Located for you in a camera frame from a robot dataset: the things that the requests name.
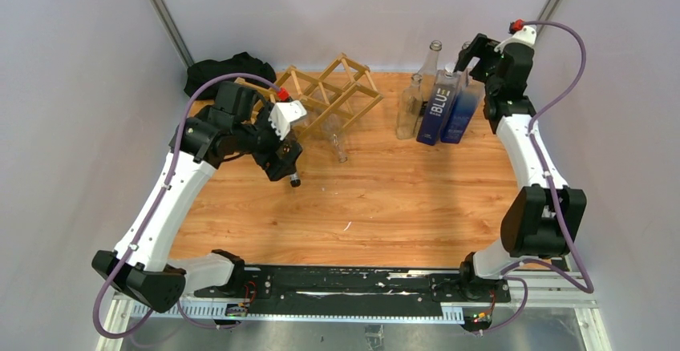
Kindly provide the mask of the blue bottle silver cap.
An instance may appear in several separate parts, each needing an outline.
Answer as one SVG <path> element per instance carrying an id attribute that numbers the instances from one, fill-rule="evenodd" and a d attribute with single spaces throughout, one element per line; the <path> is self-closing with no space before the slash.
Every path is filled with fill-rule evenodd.
<path id="1" fill-rule="evenodd" d="M 463 71 L 451 113 L 440 134 L 442 143 L 460 143 L 483 97 L 484 86 L 476 83 L 470 69 Z"/>

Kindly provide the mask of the blue bottle cork stopper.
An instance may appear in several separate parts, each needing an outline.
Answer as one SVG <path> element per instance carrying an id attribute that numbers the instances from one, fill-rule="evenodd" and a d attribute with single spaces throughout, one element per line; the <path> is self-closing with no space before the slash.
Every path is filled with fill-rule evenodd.
<path id="1" fill-rule="evenodd" d="M 438 70 L 416 135 L 417 142 L 434 146 L 439 141 L 460 92 L 460 84 L 461 70 L 456 67 L 456 63 L 448 63 Z"/>

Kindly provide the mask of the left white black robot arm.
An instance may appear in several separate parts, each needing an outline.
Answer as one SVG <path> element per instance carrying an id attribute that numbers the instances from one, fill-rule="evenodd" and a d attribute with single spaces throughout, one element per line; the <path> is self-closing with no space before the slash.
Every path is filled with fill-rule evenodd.
<path id="1" fill-rule="evenodd" d="M 248 293 L 245 262 L 225 250 L 187 260 L 169 252 L 201 189 L 223 163 L 250 155 L 272 182 L 296 178 L 302 153 L 293 126 L 308 112 L 299 100 L 279 92 L 271 102 L 259 91 L 224 81 L 213 104 L 185 119 L 169 144 L 157 181 L 135 222 L 111 251 L 98 251 L 91 263 L 116 291 L 165 313 L 188 293 L 217 288 L 226 297 Z"/>

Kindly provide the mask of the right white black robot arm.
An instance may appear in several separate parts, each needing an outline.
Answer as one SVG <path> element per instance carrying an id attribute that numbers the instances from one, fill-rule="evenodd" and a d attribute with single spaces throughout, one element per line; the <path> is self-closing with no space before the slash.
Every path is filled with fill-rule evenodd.
<path id="1" fill-rule="evenodd" d="M 550 259 L 568 255 L 585 212 L 585 192 L 570 187 L 545 152 L 536 109 L 524 93 L 534 42 L 531 27 L 503 42 L 477 34 L 461 48 L 455 65 L 461 71 L 478 60 L 469 75 L 484 85 L 484 118 L 503 144 L 518 184 L 499 238 L 460 265 L 458 290 L 469 301 L 501 288 L 513 269 L 549 267 Z"/>

